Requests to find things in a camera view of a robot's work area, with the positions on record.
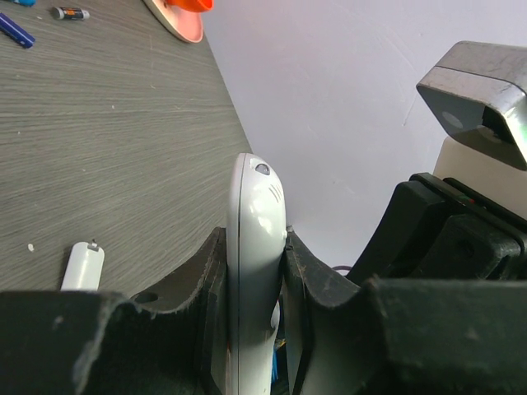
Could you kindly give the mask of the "white remote control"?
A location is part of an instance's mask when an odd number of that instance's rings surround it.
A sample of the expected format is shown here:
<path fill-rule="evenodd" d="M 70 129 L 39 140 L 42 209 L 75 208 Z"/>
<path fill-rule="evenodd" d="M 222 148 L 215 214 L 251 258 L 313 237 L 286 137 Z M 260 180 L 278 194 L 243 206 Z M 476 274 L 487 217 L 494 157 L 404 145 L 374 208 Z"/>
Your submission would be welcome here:
<path fill-rule="evenodd" d="M 285 197 L 277 173 L 260 157 L 239 154 L 226 225 L 233 394 L 271 392 L 286 238 Z"/>

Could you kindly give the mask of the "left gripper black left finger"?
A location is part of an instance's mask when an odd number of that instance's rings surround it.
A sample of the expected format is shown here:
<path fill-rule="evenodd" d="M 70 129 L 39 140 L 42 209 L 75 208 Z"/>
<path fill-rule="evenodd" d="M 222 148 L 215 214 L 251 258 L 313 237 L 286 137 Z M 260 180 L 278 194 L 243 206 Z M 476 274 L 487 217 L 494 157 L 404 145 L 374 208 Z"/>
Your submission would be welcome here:
<path fill-rule="evenodd" d="M 4 394 L 226 392 L 226 232 L 153 286 L 4 291 Z"/>

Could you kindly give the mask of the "white battery cover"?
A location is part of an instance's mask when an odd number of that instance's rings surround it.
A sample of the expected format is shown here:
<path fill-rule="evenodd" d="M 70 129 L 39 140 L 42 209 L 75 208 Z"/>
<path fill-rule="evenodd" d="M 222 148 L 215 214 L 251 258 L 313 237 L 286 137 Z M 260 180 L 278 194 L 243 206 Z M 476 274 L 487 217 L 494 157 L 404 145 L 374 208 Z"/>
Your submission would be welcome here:
<path fill-rule="evenodd" d="M 97 291 L 100 284 L 105 251 L 94 240 L 72 246 L 61 291 Z"/>

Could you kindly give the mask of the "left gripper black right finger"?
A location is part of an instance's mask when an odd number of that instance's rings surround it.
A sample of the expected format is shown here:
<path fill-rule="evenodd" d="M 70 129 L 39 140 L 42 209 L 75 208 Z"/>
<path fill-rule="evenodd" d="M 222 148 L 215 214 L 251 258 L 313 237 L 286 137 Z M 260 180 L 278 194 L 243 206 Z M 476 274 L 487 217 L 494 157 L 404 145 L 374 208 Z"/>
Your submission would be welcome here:
<path fill-rule="evenodd" d="M 294 233 L 282 270 L 291 393 L 525 393 L 524 282 L 357 286 Z"/>

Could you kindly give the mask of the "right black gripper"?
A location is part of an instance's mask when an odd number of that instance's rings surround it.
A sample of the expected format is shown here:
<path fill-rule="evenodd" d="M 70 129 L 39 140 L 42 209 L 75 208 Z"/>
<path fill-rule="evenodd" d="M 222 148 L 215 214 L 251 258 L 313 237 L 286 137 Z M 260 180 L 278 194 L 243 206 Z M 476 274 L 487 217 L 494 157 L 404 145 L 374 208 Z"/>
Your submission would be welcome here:
<path fill-rule="evenodd" d="M 454 178 L 398 184 L 348 280 L 524 280 L 526 221 Z"/>

